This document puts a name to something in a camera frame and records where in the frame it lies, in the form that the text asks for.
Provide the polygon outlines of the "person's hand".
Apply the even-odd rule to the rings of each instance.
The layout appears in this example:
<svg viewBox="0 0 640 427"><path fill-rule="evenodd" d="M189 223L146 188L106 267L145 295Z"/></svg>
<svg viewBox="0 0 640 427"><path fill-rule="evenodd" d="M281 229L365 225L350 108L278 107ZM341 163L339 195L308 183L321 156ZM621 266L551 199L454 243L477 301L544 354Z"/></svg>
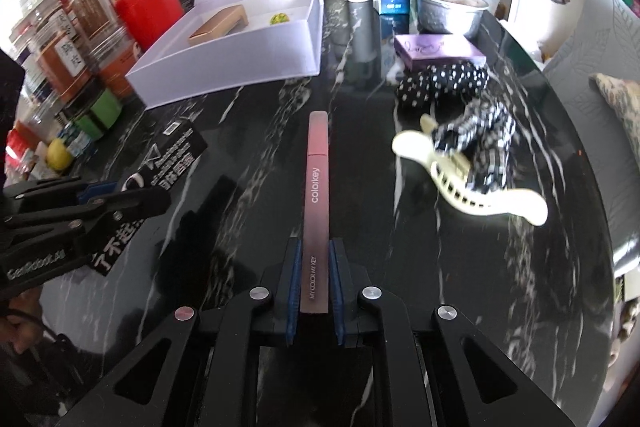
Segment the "person's hand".
<svg viewBox="0 0 640 427"><path fill-rule="evenodd" d="M10 300L9 307L40 320L42 317L41 294L41 286L24 291L21 295ZM1 319L1 341L9 343L17 355L34 347L42 337L43 328L29 319L16 315Z"/></svg>

